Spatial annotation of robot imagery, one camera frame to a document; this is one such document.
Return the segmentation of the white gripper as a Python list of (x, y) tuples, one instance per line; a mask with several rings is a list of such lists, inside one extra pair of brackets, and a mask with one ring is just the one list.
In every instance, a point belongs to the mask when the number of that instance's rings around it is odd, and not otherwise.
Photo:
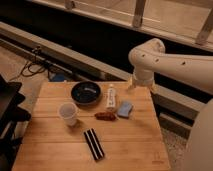
[(153, 73), (134, 73), (132, 76), (132, 83), (129, 85), (129, 89), (134, 89), (136, 86), (149, 87), (152, 93), (156, 93), (156, 87), (154, 85)]

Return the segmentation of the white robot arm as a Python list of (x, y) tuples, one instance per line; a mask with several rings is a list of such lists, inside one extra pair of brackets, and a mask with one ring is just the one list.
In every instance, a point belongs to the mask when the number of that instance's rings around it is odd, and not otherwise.
[(212, 95), (195, 119), (180, 171), (213, 171), (213, 56), (168, 54), (164, 43), (153, 38), (132, 48), (128, 58), (134, 67), (132, 87), (154, 90), (159, 73)]

